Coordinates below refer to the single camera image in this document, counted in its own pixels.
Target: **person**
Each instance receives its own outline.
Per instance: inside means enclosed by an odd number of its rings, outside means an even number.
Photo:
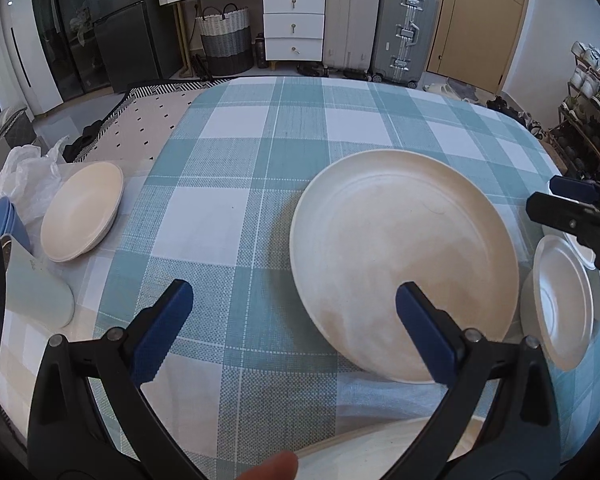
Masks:
[[[236,480],[294,480],[298,472],[298,457],[291,451],[267,458],[262,464],[248,469]]]

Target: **plastic bag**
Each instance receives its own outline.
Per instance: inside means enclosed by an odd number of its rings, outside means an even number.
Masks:
[[[40,156],[40,147],[32,144],[17,146],[7,155],[0,170],[0,198],[9,197],[24,225],[45,215],[62,186],[58,162],[64,164],[60,149],[67,139],[58,140],[45,156]]]

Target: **suitcase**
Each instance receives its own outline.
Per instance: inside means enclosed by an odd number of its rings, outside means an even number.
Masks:
[[[380,0],[379,7],[372,81],[416,88],[429,55],[438,0]]]
[[[366,72],[371,62],[379,0],[326,0],[322,63]]]

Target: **white suitcase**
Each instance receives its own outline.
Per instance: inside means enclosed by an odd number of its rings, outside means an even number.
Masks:
[[[322,63],[366,72],[374,46],[379,0],[326,0]]]

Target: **beige plate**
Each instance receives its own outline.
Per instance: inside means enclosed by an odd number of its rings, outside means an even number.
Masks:
[[[109,231],[122,198],[122,170],[96,162],[64,183],[42,221],[40,243],[53,262],[67,262],[94,248]]]
[[[350,431],[298,452],[296,480],[375,480],[382,478],[418,436],[429,417],[401,420]],[[467,453],[478,439],[483,418],[474,416],[450,460]]]
[[[428,156],[375,150],[331,164],[302,194],[289,244],[320,332],[395,381],[431,380],[395,311],[403,282],[491,340],[504,338],[516,310],[518,261],[502,219],[474,184]]]

